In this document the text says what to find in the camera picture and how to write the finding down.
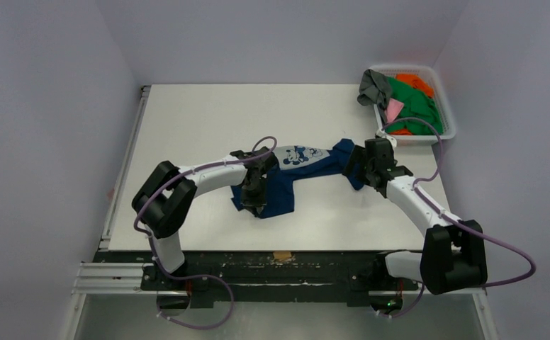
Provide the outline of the dark blue t shirt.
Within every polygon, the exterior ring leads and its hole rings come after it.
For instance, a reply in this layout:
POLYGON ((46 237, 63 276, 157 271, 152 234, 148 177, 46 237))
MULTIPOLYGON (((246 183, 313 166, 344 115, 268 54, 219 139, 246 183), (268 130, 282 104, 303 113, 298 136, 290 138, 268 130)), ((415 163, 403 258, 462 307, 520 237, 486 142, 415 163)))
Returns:
POLYGON ((280 146, 274 150, 279 164, 266 175, 266 206, 255 217, 266 219, 295 210, 293 182, 341 174, 355 143, 343 138, 331 149, 302 145, 280 146))

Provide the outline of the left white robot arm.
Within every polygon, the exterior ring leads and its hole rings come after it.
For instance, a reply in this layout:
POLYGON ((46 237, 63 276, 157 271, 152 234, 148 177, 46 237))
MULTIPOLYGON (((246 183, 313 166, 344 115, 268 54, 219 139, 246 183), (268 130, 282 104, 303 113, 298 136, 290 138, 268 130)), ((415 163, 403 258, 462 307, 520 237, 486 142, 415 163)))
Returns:
POLYGON ((177 167, 163 161, 143 183, 131 203, 135 231, 149 242, 158 280, 176 290, 186 280, 179 230, 195 198, 224 187, 238 187, 242 209, 259 216, 267 205, 267 174, 278 167, 273 149, 231 152, 212 163, 177 167))

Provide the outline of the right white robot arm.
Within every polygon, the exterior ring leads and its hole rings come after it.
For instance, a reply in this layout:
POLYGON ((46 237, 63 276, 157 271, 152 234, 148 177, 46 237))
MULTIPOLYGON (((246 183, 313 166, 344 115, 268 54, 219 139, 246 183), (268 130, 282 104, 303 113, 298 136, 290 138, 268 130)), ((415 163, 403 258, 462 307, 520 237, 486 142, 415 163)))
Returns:
POLYGON ((372 278, 377 286, 389 288, 409 279, 440 295, 487 282, 481 226, 448 213, 425 192, 421 180, 398 164, 390 140, 376 137, 354 146, 342 173, 394 203, 424 237, 419 251, 390 251, 375 261, 372 278))

